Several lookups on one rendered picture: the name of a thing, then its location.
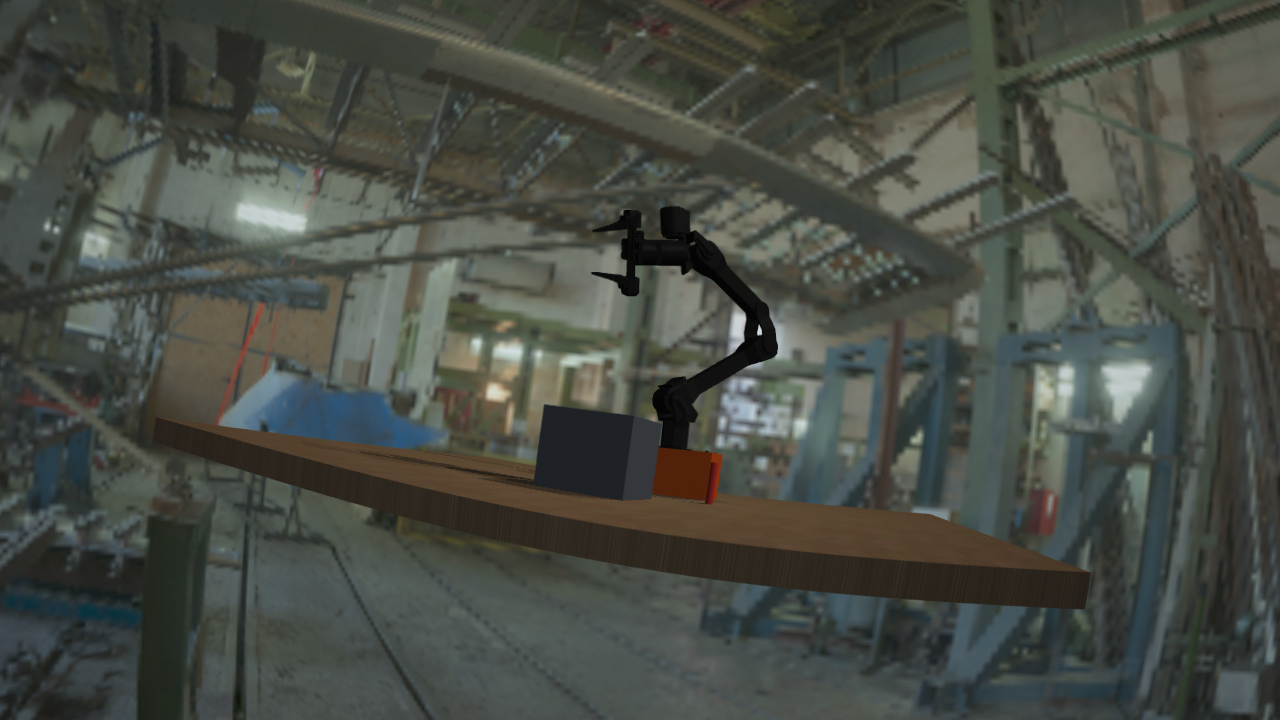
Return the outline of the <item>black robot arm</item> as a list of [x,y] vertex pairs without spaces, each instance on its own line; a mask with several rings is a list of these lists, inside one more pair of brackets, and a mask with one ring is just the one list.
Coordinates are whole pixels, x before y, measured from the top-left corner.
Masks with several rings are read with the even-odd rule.
[[[689,427],[699,416],[692,407],[699,395],[749,365],[774,357],[778,354],[778,343],[768,305],[730,269],[716,243],[704,238],[698,231],[690,231],[690,210],[666,206],[659,211],[660,233],[667,238],[663,266],[681,266],[682,275],[691,268],[707,275],[741,307],[746,316],[745,341],[733,354],[689,380],[685,375],[669,379],[666,384],[658,386],[660,389],[653,395],[653,407],[657,410],[658,420],[663,421],[659,447],[692,451],[687,448]],[[756,334],[759,325],[762,334]]]

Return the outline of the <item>red peg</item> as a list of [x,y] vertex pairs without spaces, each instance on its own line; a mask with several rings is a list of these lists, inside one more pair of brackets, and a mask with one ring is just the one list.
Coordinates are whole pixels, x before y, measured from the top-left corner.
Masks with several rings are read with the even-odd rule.
[[707,500],[705,503],[713,505],[714,489],[716,489],[716,474],[718,462],[710,462],[710,477],[707,486]]

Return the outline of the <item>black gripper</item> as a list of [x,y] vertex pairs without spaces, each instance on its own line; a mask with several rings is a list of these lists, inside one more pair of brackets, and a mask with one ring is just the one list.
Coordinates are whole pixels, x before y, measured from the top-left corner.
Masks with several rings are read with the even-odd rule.
[[[666,264],[664,240],[636,240],[636,228],[641,228],[641,215],[639,210],[625,210],[623,217],[611,225],[594,229],[593,232],[627,231],[627,268],[626,275],[616,275],[602,272],[593,272],[593,275],[613,281],[618,284],[621,293],[636,296],[639,293],[639,281],[635,277],[635,265],[663,266]],[[632,243],[632,250],[631,250]],[[632,255],[632,256],[631,256]],[[632,263],[631,263],[632,258]]]

